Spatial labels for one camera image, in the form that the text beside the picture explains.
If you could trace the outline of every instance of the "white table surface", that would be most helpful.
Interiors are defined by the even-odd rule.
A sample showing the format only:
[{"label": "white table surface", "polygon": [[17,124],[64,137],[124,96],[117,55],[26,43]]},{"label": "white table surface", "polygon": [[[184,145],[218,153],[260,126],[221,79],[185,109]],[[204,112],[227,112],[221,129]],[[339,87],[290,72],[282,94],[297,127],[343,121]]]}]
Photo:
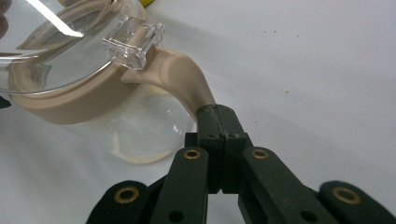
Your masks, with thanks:
[{"label": "white table surface", "polygon": [[[312,189],[347,181],[396,215],[395,1],[156,0],[148,14],[255,146]],[[15,105],[0,110],[0,223],[84,223],[109,187],[150,184],[171,159],[120,162]],[[207,223],[243,223],[236,196],[210,195]]]}]

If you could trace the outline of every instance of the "metal screw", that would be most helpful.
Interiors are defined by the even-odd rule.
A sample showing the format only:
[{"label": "metal screw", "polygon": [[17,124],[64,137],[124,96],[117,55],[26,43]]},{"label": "metal screw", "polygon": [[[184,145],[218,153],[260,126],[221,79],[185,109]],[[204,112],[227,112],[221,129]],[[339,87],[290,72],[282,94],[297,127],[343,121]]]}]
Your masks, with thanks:
[{"label": "metal screw", "polygon": [[195,160],[201,157],[201,152],[191,149],[184,152],[184,157],[189,160]]},{"label": "metal screw", "polygon": [[131,203],[137,198],[137,196],[139,196],[139,189],[133,186],[125,187],[117,190],[114,195],[114,200],[117,203]]},{"label": "metal screw", "polygon": [[349,204],[361,203],[361,197],[352,189],[345,187],[335,187],[332,189],[332,194],[340,201]]},{"label": "metal screw", "polygon": [[268,152],[266,152],[266,151],[264,151],[262,149],[254,149],[251,152],[251,155],[254,158],[259,159],[259,160],[264,160],[264,159],[267,159],[268,157],[270,157],[270,154],[268,154]]}]

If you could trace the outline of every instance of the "teapot handle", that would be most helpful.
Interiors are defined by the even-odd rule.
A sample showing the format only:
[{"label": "teapot handle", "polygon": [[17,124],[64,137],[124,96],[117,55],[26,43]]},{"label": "teapot handle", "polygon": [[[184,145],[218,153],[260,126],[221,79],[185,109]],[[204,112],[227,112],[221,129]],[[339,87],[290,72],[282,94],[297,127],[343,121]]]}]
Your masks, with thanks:
[{"label": "teapot handle", "polygon": [[195,121],[195,113],[201,106],[216,103],[202,70],[189,56],[155,46],[149,55],[151,62],[144,69],[128,69],[121,81],[146,83],[168,91],[181,102]]}]

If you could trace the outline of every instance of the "screw hole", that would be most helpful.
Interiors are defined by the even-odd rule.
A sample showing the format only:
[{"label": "screw hole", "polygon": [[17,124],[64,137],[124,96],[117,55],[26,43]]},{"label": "screw hole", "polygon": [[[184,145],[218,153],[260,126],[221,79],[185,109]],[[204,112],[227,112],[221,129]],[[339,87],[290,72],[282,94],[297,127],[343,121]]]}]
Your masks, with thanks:
[{"label": "screw hole", "polygon": [[117,203],[131,203],[137,196],[139,196],[139,190],[136,187],[125,187],[116,192],[114,200]]},{"label": "screw hole", "polygon": [[349,204],[359,204],[361,203],[361,197],[353,191],[345,187],[336,187],[332,189],[332,194],[340,201]]},{"label": "screw hole", "polygon": [[180,211],[173,211],[169,214],[169,220],[171,222],[180,222],[184,219],[183,213]]},{"label": "screw hole", "polygon": [[123,200],[130,199],[134,197],[134,192],[132,190],[125,190],[120,194],[120,198]]},{"label": "screw hole", "polygon": [[267,159],[270,155],[268,152],[262,150],[262,149],[254,149],[251,154],[253,155],[254,158],[264,160]]},{"label": "screw hole", "polygon": [[305,221],[309,221],[309,222],[317,222],[318,221],[317,215],[315,215],[315,213],[313,213],[313,212],[303,211],[300,213],[300,215]]},{"label": "screw hole", "polygon": [[197,150],[188,150],[184,152],[184,157],[190,160],[197,159],[201,156],[201,153]]}]

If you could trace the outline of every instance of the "glass lid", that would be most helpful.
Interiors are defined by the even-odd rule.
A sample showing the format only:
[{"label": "glass lid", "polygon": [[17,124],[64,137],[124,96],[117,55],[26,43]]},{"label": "glass lid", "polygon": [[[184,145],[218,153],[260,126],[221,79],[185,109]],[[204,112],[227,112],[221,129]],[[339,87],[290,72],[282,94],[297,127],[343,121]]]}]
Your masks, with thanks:
[{"label": "glass lid", "polygon": [[102,39],[135,0],[0,0],[0,92],[53,91],[109,63]]}]

